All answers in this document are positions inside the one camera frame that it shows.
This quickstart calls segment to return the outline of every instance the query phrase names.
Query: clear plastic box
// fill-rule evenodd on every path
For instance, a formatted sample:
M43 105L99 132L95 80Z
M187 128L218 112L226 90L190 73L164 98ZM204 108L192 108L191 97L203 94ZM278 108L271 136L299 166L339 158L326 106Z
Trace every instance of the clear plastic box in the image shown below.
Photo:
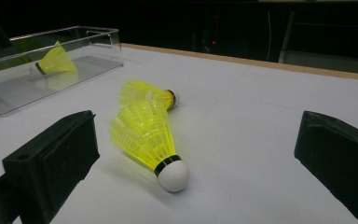
M123 66L118 29L73 26L9 41L0 50L0 116ZM63 68L68 63L75 70Z

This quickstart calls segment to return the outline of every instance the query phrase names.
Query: yellow shuttlecock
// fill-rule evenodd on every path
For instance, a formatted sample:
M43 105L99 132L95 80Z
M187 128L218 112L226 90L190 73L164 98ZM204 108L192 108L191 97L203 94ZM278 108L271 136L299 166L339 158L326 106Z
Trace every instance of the yellow shuttlecock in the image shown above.
M184 189L189 173L176 154L168 113L157 100L143 100L123 107L112 120L110 140L154 171L169 192Z
M40 62L30 68L31 74L36 75L69 71L77 71L77 68L59 41Z
M124 83L118 96L118 104L120 107L144 99L157 99L163 101L167 110L176 107L179 103L179 94L176 91L161 90L137 78L128 80Z

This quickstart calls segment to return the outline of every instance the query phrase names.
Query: black band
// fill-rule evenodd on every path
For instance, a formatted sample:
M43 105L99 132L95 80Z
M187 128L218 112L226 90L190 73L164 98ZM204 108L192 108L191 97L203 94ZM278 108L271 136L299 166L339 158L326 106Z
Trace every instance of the black band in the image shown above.
M42 75L45 75L45 74L46 74L46 73L42 70L42 68L40 67L39 63L35 63L34 65L36 65L37 70L39 70L39 72L40 72Z
M170 156L169 158L165 159L164 161L160 162L155 169L155 175L158 176L159 173L166 167L167 165L173 163L174 161L181 161L182 159L178 155Z
M170 91L170 90L167 90L167 91L172 95L172 100L173 100L172 107L173 107L174 105L176 105L175 93L173 93L173 91Z

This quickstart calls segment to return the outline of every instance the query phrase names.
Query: table surface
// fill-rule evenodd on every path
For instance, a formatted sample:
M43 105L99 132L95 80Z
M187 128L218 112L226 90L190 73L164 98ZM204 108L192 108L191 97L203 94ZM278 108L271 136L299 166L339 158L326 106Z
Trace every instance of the table surface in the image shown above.
M0 117L2 175L2 159L58 119L96 115L101 158L51 223L358 223L294 157L304 110L358 128L358 74L129 44L122 57L121 68ZM132 78L180 94L169 120L190 171L181 192L109 141Z

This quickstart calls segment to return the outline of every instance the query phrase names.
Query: transparent tray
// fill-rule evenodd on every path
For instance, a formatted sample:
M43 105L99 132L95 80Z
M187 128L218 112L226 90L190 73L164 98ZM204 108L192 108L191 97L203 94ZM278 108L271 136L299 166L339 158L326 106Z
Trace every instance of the transparent tray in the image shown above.
M123 66L118 29L73 26L9 42L0 49L0 116Z

